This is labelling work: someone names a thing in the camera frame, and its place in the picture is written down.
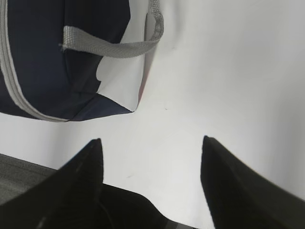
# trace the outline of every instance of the gray strap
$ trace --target gray strap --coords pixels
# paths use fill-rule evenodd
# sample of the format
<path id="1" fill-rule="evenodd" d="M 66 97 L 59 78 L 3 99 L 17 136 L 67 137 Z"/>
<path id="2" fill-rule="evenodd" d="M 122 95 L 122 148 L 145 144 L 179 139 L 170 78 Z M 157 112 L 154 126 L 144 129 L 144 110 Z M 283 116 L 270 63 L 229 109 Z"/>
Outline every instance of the gray strap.
<path id="1" fill-rule="evenodd" d="M 131 58 L 145 54 L 158 44 L 164 31 L 159 0 L 150 0 L 150 8 L 156 24 L 153 36 L 148 41 L 112 44 L 73 26 L 65 26 L 62 47 L 64 50 L 71 49 L 114 58 Z"/>

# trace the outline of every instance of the gray zipper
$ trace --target gray zipper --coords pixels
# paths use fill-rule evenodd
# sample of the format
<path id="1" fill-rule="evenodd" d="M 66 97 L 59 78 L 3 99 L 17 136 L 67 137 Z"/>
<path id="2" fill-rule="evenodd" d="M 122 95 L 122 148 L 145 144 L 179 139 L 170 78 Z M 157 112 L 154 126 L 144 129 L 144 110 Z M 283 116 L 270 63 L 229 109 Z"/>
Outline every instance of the gray zipper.
<path id="1" fill-rule="evenodd" d="M 13 102 L 22 110 L 35 118 L 50 122 L 66 122 L 62 118 L 51 117 L 39 112 L 24 97 L 19 85 L 14 62 L 10 52 L 8 35 L 8 0 L 0 0 L 0 66 L 5 85 Z"/>

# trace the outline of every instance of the gray fabric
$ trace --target gray fabric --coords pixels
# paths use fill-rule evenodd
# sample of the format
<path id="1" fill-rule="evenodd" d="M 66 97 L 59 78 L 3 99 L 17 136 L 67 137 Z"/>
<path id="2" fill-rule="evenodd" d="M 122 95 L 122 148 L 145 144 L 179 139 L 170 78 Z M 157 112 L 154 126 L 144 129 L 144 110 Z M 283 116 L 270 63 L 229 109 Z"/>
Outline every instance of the gray fabric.
<path id="1" fill-rule="evenodd" d="M 0 154 L 0 205 L 26 192 L 55 170 Z"/>
<path id="2" fill-rule="evenodd" d="M 94 37 L 81 29 L 65 26 L 63 29 L 62 47 L 64 50 L 71 49 L 113 58 L 131 58 L 145 54 L 157 45 L 164 32 L 164 22 L 159 0 L 150 0 L 150 9 L 156 24 L 154 34 L 148 41 L 112 44 Z"/>

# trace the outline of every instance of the white fabric panel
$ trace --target white fabric panel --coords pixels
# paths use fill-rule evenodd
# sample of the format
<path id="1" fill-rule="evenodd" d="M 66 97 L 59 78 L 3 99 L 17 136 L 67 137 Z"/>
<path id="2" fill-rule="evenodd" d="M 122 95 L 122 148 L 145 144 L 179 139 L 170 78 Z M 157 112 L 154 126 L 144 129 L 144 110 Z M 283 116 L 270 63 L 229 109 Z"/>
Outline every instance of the white fabric panel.
<path id="1" fill-rule="evenodd" d="M 129 2 L 131 20 L 122 42 L 144 41 L 148 0 L 130 0 Z M 144 55 L 130 59 L 104 57 L 96 73 L 97 79 L 102 82 L 97 93 L 112 99 L 130 111 L 135 111 L 139 102 L 144 58 Z"/>

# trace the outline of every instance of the navy blue bag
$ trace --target navy blue bag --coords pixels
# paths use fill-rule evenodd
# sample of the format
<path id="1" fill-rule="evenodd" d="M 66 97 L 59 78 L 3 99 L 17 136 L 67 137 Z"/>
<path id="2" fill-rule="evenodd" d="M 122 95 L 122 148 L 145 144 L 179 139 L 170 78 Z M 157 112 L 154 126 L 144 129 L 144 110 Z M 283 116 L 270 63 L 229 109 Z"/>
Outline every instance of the navy blue bag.
<path id="1" fill-rule="evenodd" d="M 103 56 L 131 58 L 163 34 L 158 0 L 149 41 L 120 43 L 128 0 L 0 0 L 0 112 L 52 122 L 131 112 L 97 94 Z"/>

